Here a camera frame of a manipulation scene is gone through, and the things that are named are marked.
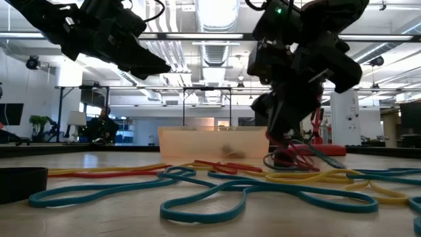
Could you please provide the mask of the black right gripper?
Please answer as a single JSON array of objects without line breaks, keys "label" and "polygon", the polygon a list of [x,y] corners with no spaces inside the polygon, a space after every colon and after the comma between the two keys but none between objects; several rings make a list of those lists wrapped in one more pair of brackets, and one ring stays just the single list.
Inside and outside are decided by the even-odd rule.
[{"label": "black right gripper", "polygon": [[362,69],[346,55],[349,44],[337,36],[325,35],[307,41],[298,41],[295,51],[290,37],[276,41],[280,58],[274,66],[274,95],[268,96],[267,138],[279,148],[288,147],[285,135],[297,130],[299,123],[320,107],[322,83],[329,80],[334,91],[343,93],[356,86]]}]

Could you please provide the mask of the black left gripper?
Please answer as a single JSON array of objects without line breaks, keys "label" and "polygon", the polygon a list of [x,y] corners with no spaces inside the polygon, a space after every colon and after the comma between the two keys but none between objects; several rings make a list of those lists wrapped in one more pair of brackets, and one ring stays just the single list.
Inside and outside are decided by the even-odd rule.
[{"label": "black left gripper", "polygon": [[145,30],[142,20],[121,22],[106,18],[96,27],[70,26],[70,59],[79,54],[114,63],[119,70],[146,80],[148,76],[170,72],[164,59],[140,46],[137,37]]}]

